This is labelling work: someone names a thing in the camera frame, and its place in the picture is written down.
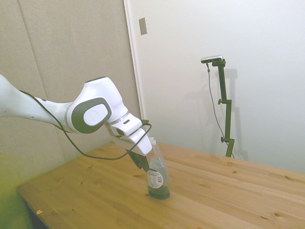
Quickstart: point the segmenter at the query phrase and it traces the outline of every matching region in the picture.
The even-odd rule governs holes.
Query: wall switch plate
[[[139,24],[140,24],[141,35],[147,34],[146,19],[145,18],[139,19]]]

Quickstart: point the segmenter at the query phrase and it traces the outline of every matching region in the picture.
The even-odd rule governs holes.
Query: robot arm
[[[74,102],[54,103],[36,98],[62,124],[67,132],[90,134],[104,124],[114,142],[132,148],[145,131],[140,119],[128,112],[114,83],[107,77],[87,81]],[[22,117],[59,127],[57,121],[33,98],[17,90],[0,75],[0,117]],[[145,156],[152,149],[147,136],[133,152]]]

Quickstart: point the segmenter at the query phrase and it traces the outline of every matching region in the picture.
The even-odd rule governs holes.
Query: wood knot
[[[268,218],[266,218],[266,217],[264,217],[264,216],[260,216],[262,219],[268,219]]]

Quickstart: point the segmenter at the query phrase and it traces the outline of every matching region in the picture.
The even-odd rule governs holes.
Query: table surface
[[[305,229],[305,174],[158,143],[171,195],[126,156],[81,156],[18,187],[51,229]],[[110,142],[90,155],[116,157]]]

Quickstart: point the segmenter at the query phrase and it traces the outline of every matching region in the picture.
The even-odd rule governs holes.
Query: dark liquid
[[[167,199],[170,197],[170,189],[167,186],[161,186],[160,188],[152,188],[148,186],[149,195],[157,199]]]

